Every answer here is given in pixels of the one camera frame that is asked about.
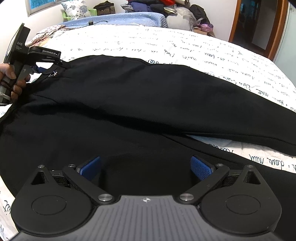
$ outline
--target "doorway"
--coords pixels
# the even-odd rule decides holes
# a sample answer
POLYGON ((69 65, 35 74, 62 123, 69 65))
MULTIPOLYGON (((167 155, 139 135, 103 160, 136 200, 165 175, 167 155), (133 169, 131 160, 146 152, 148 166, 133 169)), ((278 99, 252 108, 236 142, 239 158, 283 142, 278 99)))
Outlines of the doorway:
POLYGON ((273 60, 287 10, 288 0, 237 0, 229 42, 273 60))

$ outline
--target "floral pillow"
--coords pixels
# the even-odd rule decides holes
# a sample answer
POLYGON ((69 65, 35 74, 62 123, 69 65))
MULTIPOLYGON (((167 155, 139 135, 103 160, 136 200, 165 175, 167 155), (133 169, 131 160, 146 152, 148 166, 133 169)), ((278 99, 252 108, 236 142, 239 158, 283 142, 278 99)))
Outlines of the floral pillow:
POLYGON ((71 20, 90 17, 91 14, 85 5, 85 0, 68 0, 62 2, 66 14, 71 17, 71 20))

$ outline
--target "fingernail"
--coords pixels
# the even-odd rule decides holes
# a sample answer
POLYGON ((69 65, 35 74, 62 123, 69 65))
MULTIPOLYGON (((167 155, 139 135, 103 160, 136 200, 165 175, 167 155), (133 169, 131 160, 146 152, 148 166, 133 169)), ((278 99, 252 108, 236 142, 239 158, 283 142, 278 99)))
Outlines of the fingernail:
POLYGON ((15 73, 14 73, 14 72, 11 72, 11 73, 10 73, 10 77, 11 77, 13 80, 17 78, 17 77, 15 76, 15 73))

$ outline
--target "blue gripper pad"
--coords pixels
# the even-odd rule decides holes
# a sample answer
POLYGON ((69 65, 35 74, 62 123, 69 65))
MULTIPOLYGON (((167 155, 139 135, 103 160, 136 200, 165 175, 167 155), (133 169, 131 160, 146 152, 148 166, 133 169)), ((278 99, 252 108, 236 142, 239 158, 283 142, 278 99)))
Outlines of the blue gripper pad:
POLYGON ((215 171, 215 167, 206 162, 205 160, 202 160, 201 158, 198 158, 196 156, 193 156, 190 160, 190 168, 191 171, 199 178, 199 180, 204 180, 209 175, 215 171))
POLYGON ((98 156, 79 170, 79 174, 91 181, 99 172, 101 172, 101 159, 98 156))

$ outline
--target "brown bag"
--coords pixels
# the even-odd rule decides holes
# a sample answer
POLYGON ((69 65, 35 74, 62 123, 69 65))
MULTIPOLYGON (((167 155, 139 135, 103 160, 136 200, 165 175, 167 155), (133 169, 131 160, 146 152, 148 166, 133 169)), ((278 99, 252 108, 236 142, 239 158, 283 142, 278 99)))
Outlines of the brown bag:
POLYGON ((110 3, 108 1, 96 5, 94 9, 96 9, 98 16, 115 13, 114 3, 110 3))

